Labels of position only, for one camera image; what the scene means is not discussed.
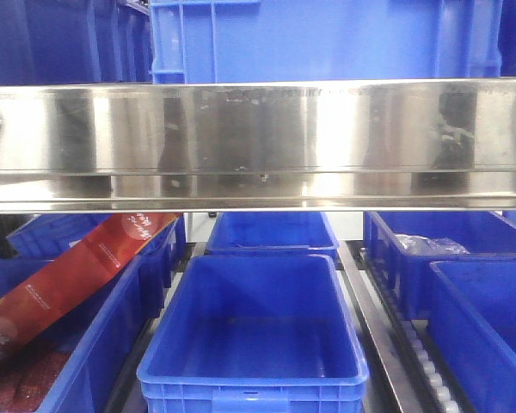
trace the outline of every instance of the stainless steel beam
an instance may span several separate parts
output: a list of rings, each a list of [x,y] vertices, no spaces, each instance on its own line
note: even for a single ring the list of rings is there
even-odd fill
[[[0,87],[0,212],[516,207],[516,79]]]

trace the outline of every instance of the blue crate wall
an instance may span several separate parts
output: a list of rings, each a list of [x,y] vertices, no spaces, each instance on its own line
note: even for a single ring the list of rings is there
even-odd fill
[[[516,260],[432,267],[430,336],[478,413],[516,412]]]
[[[239,256],[322,254],[336,261],[338,246],[326,213],[222,213],[206,251]]]
[[[150,0],[155,83],[494,77],[501,0]]]
[[[150,81],[150,43],[120,0],[0,0],[0,85]]]

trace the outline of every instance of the empty blue bin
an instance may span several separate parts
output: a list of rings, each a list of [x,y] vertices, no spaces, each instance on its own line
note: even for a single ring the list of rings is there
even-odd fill
[[[149,411],[357,413],[368,370],[326,256],[191,260],[139,367]]]
[[[410,254],[396,234],[448,237],[470,253]],[[433,290],[430,262],[516,256],[516,225],[488,212],[365,213],[363,237],[369,263],[395,290],[407,319],[428,317]]]
[[[494,77],[502,0],[150,0],[155,83]]]
[[[206,245],[210,254],[324,254],[338,241],[325,213],[222,213]]]
[[[478,413],[516,412],[516,261],[432,267],[430,336]]]
[[[142,257],[135,258],[104,288],[41,334],[58,350],[72,353],[37,413],[103,411],[134,341],[163,304],[155,294],[160,274],[153,280],[140,273],[141,262]],[[0,260],[0,297],[47,263]]]
[[[135,0],[0,0],[0,86],[151,80]]]

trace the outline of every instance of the metal rail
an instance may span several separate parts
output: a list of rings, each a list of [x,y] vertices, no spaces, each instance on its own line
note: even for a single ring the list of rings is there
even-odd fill
[[[389,389],[389,397],[393,404],[392,411],[397,413],[435,412],[436,409],[432,408],[432,401],[426,400],[424,397],[426,389],[424,386],[420,386],[419,380],[414,379],[414,372],[409,371],[409,368],[405,366],[393,341],[393,327],[382,318],[383,311],[373,301],[345,243],[341,243],[338,254],[344,268],[343,279],[346,288],[351,292],[358,307],[358,317],[362,329],[365,330],[366,339],[372,343],[372,351],[367,355],[368,360],[373,361],[374,358],[377,358],[385,384]]]
[[[516,78],[0,87],[0,212],[516,208]]]
[[[382,313],[389,319],[399,354],[407,361],[408,369],[421,382],[421,393],[429,396],[429,403],[436,407],[436,411],[474,413],[470,400],[426,332],[427,321],[405,320],[399,311],[396,295],[388,288],[384,277],[367,260],[366,250],[354,252],[364,268],[361,273],[371,282],[374,293],[382,303]]]

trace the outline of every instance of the bin bottom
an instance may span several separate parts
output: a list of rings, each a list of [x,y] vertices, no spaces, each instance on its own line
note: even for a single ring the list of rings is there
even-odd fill
[[[326,323],[294,317],[202,320],[186,364],[173,375],[246,378],[331,377]]]

